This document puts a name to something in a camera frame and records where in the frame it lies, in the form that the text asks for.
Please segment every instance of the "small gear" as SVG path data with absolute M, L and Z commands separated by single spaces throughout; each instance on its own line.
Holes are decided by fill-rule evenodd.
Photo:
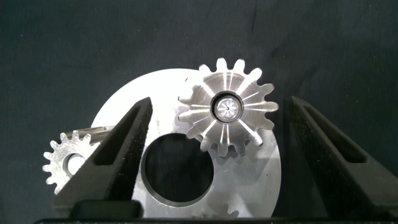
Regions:
M 73 131 L 71 140 L 65 133 L 61 133 L 61 144 L 51 141 L 50 145 L 54 152 L 45 152 L 44 157 L 50 164 L 43 166 L 43 171 L 51 172 L 51 176 L 46 180 L 47 184 L 57 184 L 54 193 L 59 191 L 67 184 L 70 178 L 76 174 L 77 170 L 91 156 L 99 143 L 90 145 L 91 135 L 86 134 L 82 140 L 79 139 L 79 132 Z
M 274 90 L 273 84 L 257 84 L 262 74 L 260 68 L 249 75 L 243 70 L 244 60 L 239 59 L 228 70 L 225 59 L 219 58 L 216 72 L 201 65 L 201 75 L 186 80 L 187 88 L 178 100 L 190 109 L 178 119 L 192 123 L 187 137 L 201 136 L 202 151 L 217 148 L 218 155 L 225 157 L 228 148 L 234 147 L 239 155 L 244 155 L 247 140 L 257 146 L 262 144 L 258 129 L 274 127 L 265 113 L 278 110 L 278 104 L 264 99 Z

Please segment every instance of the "machined surface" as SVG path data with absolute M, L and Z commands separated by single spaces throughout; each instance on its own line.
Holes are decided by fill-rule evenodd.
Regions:
M 188 138 L 202 136 L 202 151 L 215 146 L 218 154 L 224 157 L 228 148 L 234 147 L 239 155 L 244 155 L 245 141 L 260 146 L 263 138 L 258 130 L 272 130 L 274 127 L 265 113 L 276 111 L 278 104 L 264 99 L 274 90 L 273 84 L 257 84 L 262 73 L 260 68 L 249 75 L 243 70 L 244 60 L 239 59 L 229 70 L 225 59 L 219 58 L 217 71 L 212 72 L 202 65 L 200 75 L 186 80 L 186 89 L 178 100 L 190 109 L 180 114 L 178 119 L 192 124 L 187 132 Z
M 188 111 L 178 101 L 181 86 L 190 77 L 200 75 L 197 70 L 170 69 L 141 76 L 118 90 L 98 112 L 92 127 L 112 126 L 137 101 L 151 97 L 152 119 L 149 123 L 146 149 L 159 136 L 170 133 L 187 134 L 191 126 L 177 119 Z M 246 155 L 236 153 L 219 157 L 209 150 L 214 167 L 213 182 L 207 192 L 191 202 L 177 203 L 157 195 L 146 181 L 144 162 L 141 162 L 132 199 L 140 201 L 144 217 L 270 217 L 280 189 L 280 157 L 272 131 L 259 130 L 264 144 L 249 143 Z

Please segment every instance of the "circular hole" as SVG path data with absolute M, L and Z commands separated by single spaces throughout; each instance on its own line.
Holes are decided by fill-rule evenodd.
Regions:
M 243 102 L 232 91 L 222 91 L 211 99 L 211 112 L 214 118 L 223 123 L 232 123 L 240 118 Z
M 80 154 L 72 154 L 66 159 L 66 164 L 64 165 L 66 167 L 65 171 L 71 177 L 77 173 L 85 162 L 85 158 Z
M 171 202 L 195 201 L 205 195 L 213 181 L 209 153 L 202 152 L 200 143 L 184 134 L 157 138 L 143 159 L 143 177 L 156 193 L 152 194 L 155 198 L 160 195 Z

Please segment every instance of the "center hole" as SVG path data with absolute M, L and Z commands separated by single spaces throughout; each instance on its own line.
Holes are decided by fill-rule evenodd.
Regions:
M 211 157 L 201 152 L 196 139 L 167 134 L 157 138 L 146 153 L 146 179 L 167 200 L 191 202 L 204 195 L 213 181 Z

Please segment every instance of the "metal surface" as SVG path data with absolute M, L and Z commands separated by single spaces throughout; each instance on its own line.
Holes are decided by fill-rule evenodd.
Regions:
M 50 164 L 44 165 L 43 171 L 51 172 L 51 176 L 46 180 L 46 183 L 57 184 L 55 194 L 61 191 L 99 145 L 99 143 L 90 145 L 90 134 L 86 134 L 83 140 L 80 140 L 78 131 L 73 131 L 71 140 L 65 133 L 61 133 L 60 138 L 61 144 L 56 141 L 50 142 L 54 150 L 53 153 L 44 153 L 44 157 L 50 161 Z
M 171 202 L 156 194 L 148 184 L 144 173 L 146 149 L 159 136 L 188 133 L 190 125 L 177 119 L 178 114 L 188 111 L 178 96 L 185 80 L 199 75 L 197 70 L 170 69 L 141 76 L 104 104 L 92 127 L 115 125 L 135 102 L 151 97 L 154 111 L 132 195 L 143 206 L 144 217 L 270 217 L 280 189 L 280 157 L 272 131 L 259 130 L 264 144 L 258 148 L 249 143 L 244 157 L 231 153 L 221 158 L 217 151 L 209 150 L 213 182 L 194 201 Z
M 245 154 L 245 141 L 260 146 L 263 139 L 258 130 L 272 130 L 274 123 L 266 119 L 266 112 L 276 111 L 278 104 L 265 101 L 265 95 L 274 90 L 273 84 L 257 85 L 261 69 L 254 69 L 249 75 L 244 72 L 244 60 L 239 59 L 232 70 L 228 70 L 225 59 L 217 60 L 217 71 L 206 65 L 199 68 L 200 75 L 186 80 L 187 90 L 178 100 L 190 109 L 178 116 L 180 121 L 189 122 L 192 128 L 188 138 L 202 136 L 200 149 L 218 148 L 219 156 L 226 156 L 229 147 L 239 155 Z M 219 105 L 227 97 L 234 109 Z

